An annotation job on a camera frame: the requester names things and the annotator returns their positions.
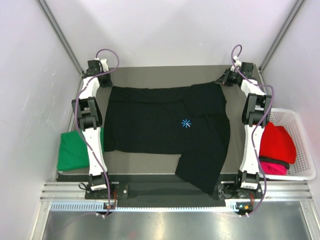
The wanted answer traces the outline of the black t-shirt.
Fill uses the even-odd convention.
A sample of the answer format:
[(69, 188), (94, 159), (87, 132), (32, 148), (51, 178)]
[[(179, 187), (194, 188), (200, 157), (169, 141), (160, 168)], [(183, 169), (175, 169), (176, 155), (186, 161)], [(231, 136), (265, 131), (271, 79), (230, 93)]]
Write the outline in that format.
[(179, 155), (175, 174), (212, 194), (225, 163), (230, 121), (214, 83), (174, 88), (112, 88), (105, 114), (106, 152)]

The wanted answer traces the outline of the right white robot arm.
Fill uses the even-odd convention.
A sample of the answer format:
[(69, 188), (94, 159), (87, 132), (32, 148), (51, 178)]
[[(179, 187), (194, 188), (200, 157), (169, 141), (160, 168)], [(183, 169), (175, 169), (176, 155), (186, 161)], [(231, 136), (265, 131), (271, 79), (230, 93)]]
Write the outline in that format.
[(225, 87), (239, 86), (246, 96), (241, 121), (245, 130), (244, 152), (233, 192), (239, 198), (249, 198), (261, 193), (260, 175), (262, 174), (259, 151), (262, 136), (269, 122), (272, 95), (266, 94), (261, 85), (252, 78), (253, 64), (232, 60), (232, 66), (215, 81)]

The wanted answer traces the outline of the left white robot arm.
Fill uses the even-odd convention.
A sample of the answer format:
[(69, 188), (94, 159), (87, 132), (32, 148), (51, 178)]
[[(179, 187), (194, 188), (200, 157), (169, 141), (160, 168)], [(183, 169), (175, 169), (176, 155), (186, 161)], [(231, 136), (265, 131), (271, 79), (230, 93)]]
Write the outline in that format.
[(100, 87), (112, 86), (106, 59), (95, 58), (88, 61), (88, 69), (82, 79), (82, 88), (76, 99), (72, 100), (72, 109), (76, 129), (84, 141), (89, 161), (88, 184), (84, 187), (86, 199), (102, 200), (109, 198), (114, 191), (108, 179), (101, 133), (102, 115), (96, 100)]

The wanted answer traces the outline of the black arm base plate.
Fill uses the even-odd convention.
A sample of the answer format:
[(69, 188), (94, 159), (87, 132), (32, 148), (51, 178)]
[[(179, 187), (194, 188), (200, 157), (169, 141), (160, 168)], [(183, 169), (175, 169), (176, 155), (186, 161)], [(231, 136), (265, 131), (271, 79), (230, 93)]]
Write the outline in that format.
[(206, 196), (214, 200), (259, 199), (263, 195), (261, 184), (257, 189), (241, 188), (242, 177), (238, 173), (221, 173), (216, 183), (209, 183), (210, 190), (182, 180), (174, 174), (111, 174), (111, 192), (123, 194), (126, 198), (136, 196)]

